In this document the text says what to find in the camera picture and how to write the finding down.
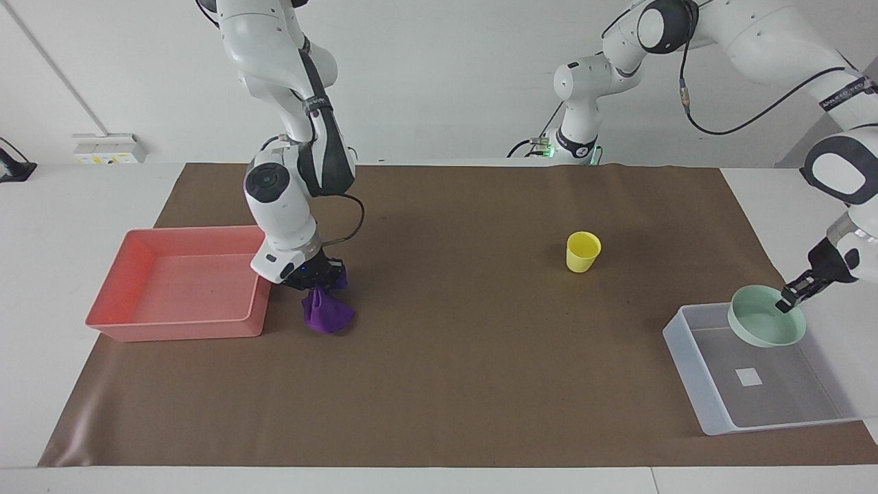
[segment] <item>brown mat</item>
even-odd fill
[[[187,165],[156,226],[248,224],[240,165]],[[40,465],[878,463],[861,423],[701,433],[661,331],[782,280],[717,170],[363,167],[345,334],[275,287],[259,338],[101,337]],[[356,221],[313,202],[324,237]],[[574,275],[564,241],[600,235]]]

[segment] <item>mint green bowl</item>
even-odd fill
[[[781,292],[771,287],[750,285],[731,298],[729,325],[738,338],[753,346],[774,348],[798,343],[805,336],[805,315],[798,307],[787,314],[774,304]]]

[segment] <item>pink plastic bin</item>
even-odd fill
[[[271,284],[250,260],[264,238],[255,226],[131,230],[85,324],[118,341],[259,336]]]

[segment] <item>black cable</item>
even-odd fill
[[[260,151],[265,151],[265,149],[269,147],[269,144],[273,143],[274,141],[278,141],[278,140],[280,140],[280,135],[275,135],[274,137],[272,137],[271,139],[269,139],[268,141],[266,141],[266,142],[263,144],[263,146],[262,146],[261,148],[259,148],[259,150],[260,150]]]
[[[860,70],[857,69],[857,68],[851,63],[850,60],[847,60],[847,57],[845,56],[845,54],[841,53],[841,52],[838,51],[838,50],[835,50],[835,51],[838,53],[839,56],[841,56],[841,58],[844,58],[844,59],[845,59],[845,62],[847,62],[847,64],[851,66],[851,69],[854,69],[854,70],[856,70],[857,72],[860,72]]]
[[[507,157],[507,158],[511,158],[512,155],[515,154],[515,152],[516,152],[518,149],[521,149],[522,146],[527,146],[528,144],[530,144],[530,139],[528,139],[528,140],[526,140],[526,141],[521,141],[521,142],[519,142],[518,144],[515,144],[515,147],[512,148],[511,151],[509,151],[509,154],[506,155],[506,157]]]
[[[211,15],[208,14],[207,11],[205,10],[204,5],[202,5],[201,2],[199,2],[198,0],[195,0],[195,4],[198,6],[198,9],[201,11],[201,13],[205,14],[205,17],[207,18],[207,20],[211,21],[211,24],[213,24],[214,27],[216,27],[217,29],[220,29],[220,23],[213,20]]]
[[[689,102],[687,101],[687,100],[688,100],[688,87],[686,86],[686,76],[685,76],[685,73],[686,73],[686,60],[687,60],[687,58],[688,58],[688,54],[689,54],[689,41],[686,42],[686,48],[683,50],[683,62],[680,64],[680,92],[681,92],[681,93],[685,93],[685,95],[686,95],[686,96],[683,98],[683,106],[684,106],[684,108],[686,108],[686,118],[689,119],[689,122],[692,124],[692,126],[695,127],[695,128],[697,128],[698,130],[702,131],[704,134],[708,134],[708,135],[728,135],[728,134],[734,134],[734,133],[736,133],[738,130],[741,130],[741,129],[745,128],[745,127],[749,127],[753,122],[755,122],[756,120],[759,120],[759,119],[761,119],[762,117],[766,116],[766,115],[767,115],[769,112],[771,112],[774,108],[777,108],[779,105],[781,105],[781,103],[783,103],[783,102],[786,101],[789,97],[791,97],[791,96],[793,96],[794,94],[796,94],[798,91],[800,91],[800,90],[801,90],[803,87],[805,87],[806,85],[812,83],[815,79],[818,79],[819,77],[825,76],[826,74],[829,74],[829,73],[831,73],[831,72],[839,72],[839,71],[847,70],[847,68],[845,68],[845,67],[833,67],[833,68],[831,68],[831,69],[821,70],[820,72],[816,73],[815,75],[809,77],[809,78],[808,78],[807,80],[805,80],[803,83],[797,85],[795,88],[793,88],[792,90],[790,90],[790,91],[789,91],[787,94],[785,94],[782,98],[780,98],[780,99],[778,99],[777,101],[775,101],[774,103],[772,103],[768,108],[766,108],[766,109],[763,110],[762,112],[759,112],[759,114],[756,115],[755,117],[749,119],[748,121],[744,122],[743,124],[741,124],[741,125],[739,125],[739,126],[737,126],[737,127],[731,128],[731,129],[729,129],[729,130],[724,130],[724,131],[717,132],[717,131],[715,131],[715,130],[708,130],[707,128],[704,128],[704,127],[702,127],[701,125],[699,125],[698,122],[696,122],[695,119],[692,117],[692,113],[690,112],[690,109],[689,109]]]
[[[545,137],[546,130],[549,130],[549,126],[551,125],[551,122],[554,121],[556,116],[558,116],[558,112],[561,111],[562,106],[564,106],[564,101],[558,103],[558,107],[555,108],[555,112],[552,113],[552,115],[549,117],[549,121],[546,122],[546,125],[543,126],[543,130],[540,131],[540,137]],[[530,152],[525,157],[540,154],[540,153],[535,153],[534,149],[536,149],[536,144],[534,144],[533,146],[530,147]]]
[[[622,18],[625,17],[625,16],[628,14],[628,12],[631,12],[631,9],[628,9],[628,10],[626,10],[625,12],[622,12],[621,14],[619,14],[619,17],[615,18],[615,20],[613,21],[613,23],[607,26],[607,29],[604,29],[604,32],[601,33],[601,39],[602,39],[602,40],[604,39],[605,36],[607,36],[607,33],[609,32],[609,30],[610,30],[610,29],[613,29],[613,26],[615,25],[615,23],[617,23],[617,22],[619,22],[620,20],[622,20]]]
[[[360,199],[358,199],[352,195],[349,195],[349,194],[332,194],[332,195],[327,196],[327,197],[343,197],[345,199],[353,200],[356,204],[358,204],[360,206],[360,222],[356,225],[356,228],[354,229],[354,231],[352,231],[350,233],[350,235],[343,236],[342,238],[336,238],[335,240],[330,240],[329,242],[324,242],[323,243],[324,247],[328,247],[330,245],[337,245],[338,243],[347,242],[351,238],[354,238],[354,236],[356,236],[356,234],[359,233],[360,228],[363,227],[363,222],[366,219],[366,206],[363,204],[363,202]]]
[[[22,153],[21,151],[18,150],[18,148],[15,147],[15,144],[12,144],[11,142],[7,141],[5,137],[0,137],[0,141],[5,142],[7,146],[12,148],[12,150],[15,151],[16,153],[18,153],[18,155],[21,156],[21,159],[25,160],[25,163],[31,162],[31,160],[27,159],[27,156],[25,156],[24,153]]]
[[[540,131],[540,137],[543,137],[546,134],[546,131],[549,130],[551,122],[555,119],[556,116],[558,116],[558,112],[561,111],[561,106],[564,106],[564,101],[558,103],[558,108],[555,108],[555,112],[549,117],[549,121],[546,122],[543,130]]]

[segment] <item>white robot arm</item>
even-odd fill
[[[555,91],[566,102],[566,112],[549,137],[560,155],[574,162],[592,156],[602,118],[598,99],[638,85],[648,54],[716,43],[747,79],[807,91],[843,129],[811,150],[802,174],[849,209],[809,254],[811,269],[784,287],[778,308],[790,311],[833,282],[878,282],[876,87],[789,0],[634,0],[602,38],[602,53],[562,65],[555,73]],[[699,126],[689,113],[682,70],[680,98],[702,132],[723,135],[741,128],[713,132]]]
[[[241,83],[277,111],[286,129],[263,146],[244,180],[250,211],[265,232],[251,266],[273,283],[329,287],[343,264],[323,252],[306,196],[342,195],[355,178],[325,92],[337,77],[335,59],[299,28],[295,9],[307,0],[198,1],[218,15]]]

